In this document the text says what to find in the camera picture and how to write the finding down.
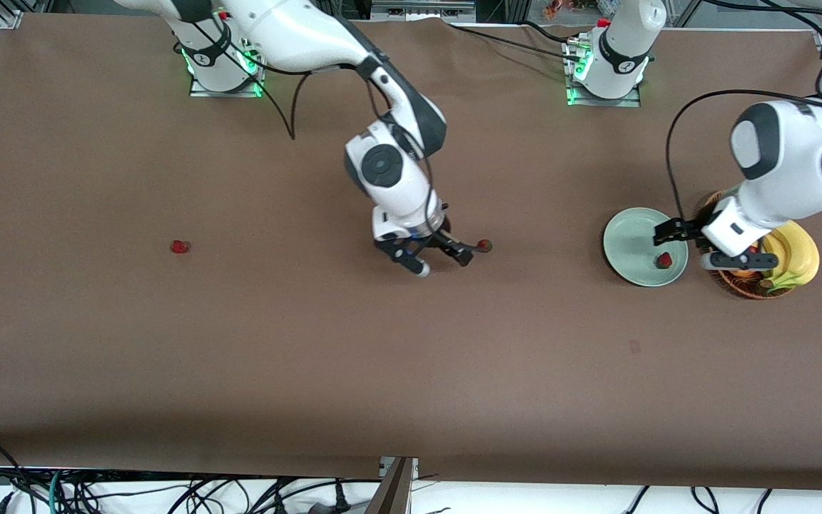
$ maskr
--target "red strawberry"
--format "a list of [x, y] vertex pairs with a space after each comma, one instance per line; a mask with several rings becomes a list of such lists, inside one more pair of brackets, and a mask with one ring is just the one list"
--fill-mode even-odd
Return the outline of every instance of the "red strawberry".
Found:
[[670, 253], [663, 253], [659, 255], [658, 259], [655, 260], [655, 267], [659, 268], [659, 270], [666, 270], [671, 268], [671, 265], [674, 261], [671, 259]]
[[173, 240], [173, 242], [170, 243], [170, 251], [173, 253], [188, 253], [189, 241]]

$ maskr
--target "yellow banana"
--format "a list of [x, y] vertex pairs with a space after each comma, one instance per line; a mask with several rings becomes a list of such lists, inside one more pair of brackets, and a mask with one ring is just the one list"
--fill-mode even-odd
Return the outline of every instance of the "yellow banana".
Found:
[[820, 268], [820, 253], [801, 225], [786, 222], [763, 238], [763, 248], [776, 254], [779, 266], [763, 274], [772, 286], [769, 290], [790, 289], [813, 280]]

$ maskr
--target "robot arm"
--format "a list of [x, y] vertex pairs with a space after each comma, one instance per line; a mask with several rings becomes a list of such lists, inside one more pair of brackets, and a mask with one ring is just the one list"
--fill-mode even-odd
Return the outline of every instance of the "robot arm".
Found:
[[[795, 3], [822, 9], [822, 0]], [[822, 77], [819, 88], [822, 93]], [[711, 244], [717, 251], [704, 261], [708, 269], [744, 267], [751, 244], [790, 219], [822, 211], [822, 107], [754, 104], [735, 121], [731, 153], [744, 174], [741, 184], [695, 221], [675, 218], [656, 227], [656, 244], [688, 238]]]
[[[210, 0], [117, 1], [163, 16], [184, 49], [189, 46], [181, 34], [192, 32], [186, 32], [186, 25], [208, 20], [210, 26], [199, 25], [208, 30], [217, 21]], [[310, 0], [225, 0], [224, 7], [230, 19], [223, 20], [222, 27], [234, 27], [237, 33], [232, 40], [239, 42], [242, 34], [270, 67], [292, 72], [354, 69], [389, 101], [390, 110], [345, 147], [348, 175], [376, 204], [372, 212], [376, 247], [418, 276], [430, 272], [418, 257], [425, 246], [440, 248], [461, 266], [469, 263], [473, 251], [489, 250], [489, 241], [472, 247], [448, 234], [444, 204], [418, 166], [443, 146], [446, 118], [402, 77], [385, 53], [351, 22], [324, 14]], [[209, 35], [218, 32], [214, 29]], [[218, 45], [218, 40], [201, 43]], [[237, 48], [219, 46], [218, 51]], [[235, 63], [235, 59], [213, 59], [212, 65], [221, 61]]]
[[[214, 19], [210, 0], [114, 1], [127, 9], [150, 11], [162, 17], [179, 40], [193, 77], [206, 90], [237, 91], [249, 84], [258, 71], [251, 71], [231, 45], [242, 40], [239, 26]], [[241, 49], [253, 50], [251, 46]]]
[[591, 58], [575, 79], [599, 98], [623, 98], [642, 79], [649, 49], [667, 19], [661, 0], [623, 0], [610, 26], [589, 33]]

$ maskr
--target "table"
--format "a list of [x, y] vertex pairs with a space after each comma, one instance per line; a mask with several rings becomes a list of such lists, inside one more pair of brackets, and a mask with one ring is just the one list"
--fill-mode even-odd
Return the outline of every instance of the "table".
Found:
[[[551, 56], [361, 27], [450, 123], [437, 191], [496, 247], [465, 269], [433, 253], [420, 280], [372, 247], [342, 166], [372, 121], [356, 75], [307, 82], [290, 142], [267, 101], [188, 98], [160, 19], [0, 32], [0, 443], [34, 465], [369, 476], [415, 455], [442, 479], [822, 488], [822, 267], [752, 303], [696, 267], [630, 286], [600, 244], [620, 209], [673, 213], [685, 101], [812, 92], [809, 33], [666, 31], [643, 106], [603, 109], [565, 104]], [[283, 104], [293, 84], [267, 82]], [[686, 203], [740, 180], [753, 101], [681, 122]], [[822, 214], [802, 224], [822, 256]]]

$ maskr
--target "green plate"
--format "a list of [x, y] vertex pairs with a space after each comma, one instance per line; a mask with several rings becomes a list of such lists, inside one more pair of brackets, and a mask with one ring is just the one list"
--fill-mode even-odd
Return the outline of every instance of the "green plate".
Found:
[[[620, 211], [604, 228], [604, 256], [620, 276], [637, 286], [659, 287], [674, 282], [687, 267], [686, 241], [652, 245], [655, 227], [669, 218], [652, 208], [636, 207]], [[655, 260], [671, 254], [671, 268], [659, 270]]]

